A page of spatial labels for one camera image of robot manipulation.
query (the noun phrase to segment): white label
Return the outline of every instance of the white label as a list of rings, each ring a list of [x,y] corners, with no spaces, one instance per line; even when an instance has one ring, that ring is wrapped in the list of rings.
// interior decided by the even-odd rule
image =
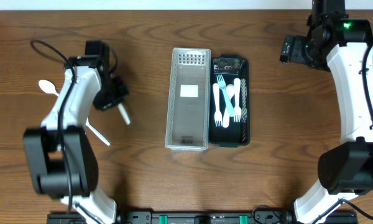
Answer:
[[[198,85],[181,85],[181,97],[198,97]]]

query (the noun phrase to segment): light blue plastic fork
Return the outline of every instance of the light blue plastic fork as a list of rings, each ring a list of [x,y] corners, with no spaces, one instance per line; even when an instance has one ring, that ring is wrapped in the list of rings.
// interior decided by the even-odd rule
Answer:
[[[229,100],[228,94],[226,93],[226,84],[224,81],[223,75],[217,75],[217,83],[219,85],[219,88],[223,91],[223,96],[225,100],[226,109],[228,110],[228,114],[230,117],[235,116],[235,110],[232,106],[231,100]]]

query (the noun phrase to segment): wooden table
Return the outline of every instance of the wooden table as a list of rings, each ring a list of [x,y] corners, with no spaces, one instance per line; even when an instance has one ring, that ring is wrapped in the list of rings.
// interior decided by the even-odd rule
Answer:
[[[286,34],[306,35],[310,11],[35,11],[0,12],[0,223],[45,223],[65,206],[36,195],[22,146],[56,97],[40,79],[63,83],[63,68],[29,46],[42,39],[65,55],[85,40],[105,40],[119,55],[116,72],[130,95],[126,126],[117,109],[91,110],[91,124],[111,142],[87,134],[99,184],[121,208],[156,211],[288,207],[318,178],[319,156],[339,145],[340,116],[330,73],[279,63]],[[370,20],[373,11],[352,11]],[[204,152],[164,147],[172,49],[211,49],[249,60],[251,143]],[[373,191],[354,201],[373,215]],[[359,216],[362,223],[371,221]]]

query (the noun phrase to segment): plastic fork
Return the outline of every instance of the plastic fork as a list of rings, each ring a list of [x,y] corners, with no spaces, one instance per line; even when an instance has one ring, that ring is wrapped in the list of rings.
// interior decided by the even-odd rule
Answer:
[[[214,113],[214,121],[216,122],[216,127],[223,125],[223,115],[219,110],[219,85],[217,83],[213,84],[214,102],[216,104],[216,112]]]
[[[235,115],[235,111],[232,106],[231,100],[229,100],[228,94],[226,93],[226,84],[222,74],[217,75],[217,83],[219,85],[219,88],[223,91],[224,101],[226,109],[228,110],[228,114],[230,117],[233,117]]]
[[[235,87],[234,122],[241,122],[242,109],[239,106],[239,93],[241,92],[241,80],[240,79],[238,78],[234,79],[234,87]]]

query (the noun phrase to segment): white fork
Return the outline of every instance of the white fork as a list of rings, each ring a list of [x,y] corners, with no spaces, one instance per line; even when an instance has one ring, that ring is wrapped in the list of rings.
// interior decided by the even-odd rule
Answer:
[[[241,122],[242,109],[239,107],[239,93],[241,92],[241,80],[240,79],[238,78],[234,79],[234,87],[235,87],[234,122]]]
[[[213,84],[214,102],[216,104],[216,112],[214,113],[214,121],[216,122],[216,127],[223,125],[223,115],[219,110],[219,85],[218,83]]]

